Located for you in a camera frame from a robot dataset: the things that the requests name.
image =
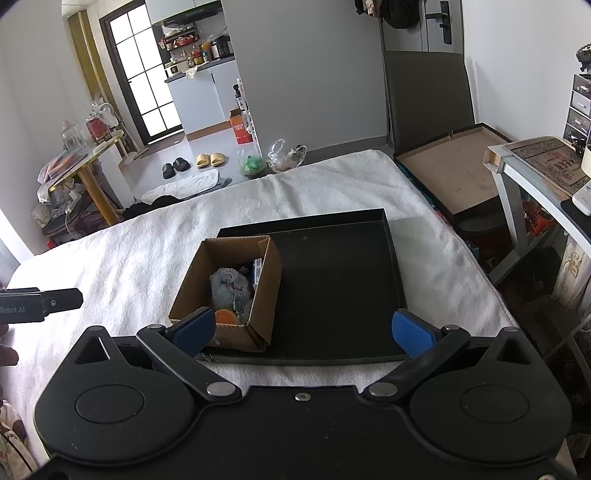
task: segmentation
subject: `yellow slipper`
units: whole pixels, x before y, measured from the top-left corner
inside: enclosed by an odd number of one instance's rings
[[[226,162],[226,157],[224,156],[223,153],[220,153],[220,152],[212,153],[212,166],[219,167],[220,165],[223,165],[225,162]]]
[[[200,153],[197,155],[197,168],[205,168],[209,165],[209,155]]]

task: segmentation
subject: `drawer unit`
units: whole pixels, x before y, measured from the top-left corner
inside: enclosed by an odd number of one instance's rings
[[[574,76],[573,90],[591,99],[591,82],[581,75]]]
[[[575,127],[585,136],[589,135],[591,129],[591,120],[572,108],[569,109],[569,118],[566,121],[571,127]]]
[[[571,127],[570,125],[567,125],[566,128],[564,129],[564,135],[562,137],[571,143],[573,143],[574,138],[576,138],[577,140],[584,141],[584,142],[587,141],[587,135],[582,134],[576,128]]]
[[[574,109],[584,113],[587,116],[591,116],[591,100],[584,97],[580,93],[573,92],[573,99],[570,102]]]

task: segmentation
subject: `bag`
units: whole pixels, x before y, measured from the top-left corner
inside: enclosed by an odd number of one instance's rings
[[[382,18],[392,28],[411,28],[418,24],[419,0],[385,0],[382,4]]]

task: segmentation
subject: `metal rivet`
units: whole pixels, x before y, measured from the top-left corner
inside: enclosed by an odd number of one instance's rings
[[[214,382],[207,386],[207,393],[212,397],[228,397],[236,391],[236,385],[230,382]]]
[[[396,385],[386,382],[376,382],[370,385],[368,390],[373,397],[393,397],[398,393]]]
[[[296,401],[310,401],[312,400],[312,395],[310,395],[309,393],[300,392],[295,394],[294,398]]]

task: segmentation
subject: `white wall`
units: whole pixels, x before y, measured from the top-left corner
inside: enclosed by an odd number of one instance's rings
[[[109,51],[107,50],[107,44],[105,43],[105,38],[99,22],[99,19],[127,3],[129,3],[129,0],[98,0],[95,4],[89,6],[86,9],[86,12],[88,14],[92,36],[95,39],[96,49],[99,52],[100,62],[103,65],[107,82],[113,93],[113,98],[115,99],[121,118],[123,119],[130,136],[139,146],[142,146],[144,144],[139,137],[138,130],[135,127],[134,120],[129,113],[129,108],[123,97],[123,92],[121,91],[117,76],[115,75],[115,69],[113,68],[111,57],[109,57]]]
[[[37,176],[63,149],[64,120],[84,125],[89,107],[60,0],[19,0],[0,20],[0,239],[18,261],[47,250]]]
[[[63,149],[63,122],[84,125],[90,108],[60,0],[19,0],[0,21],[0,48],[29,139],[45,164]]]
[[[591,42],[584,0],[463,0],[475,113],[515,140],[562,136],[575,52]]]
[[[31,252],[47,249],[47,240],[30,215],[43,165],[15,101],[7,75],[9,65],[0,48],[0,240],[23,262]]]
[[[222,0],[246,99],[267,151],[386,135],[378,21],[352,0]]]

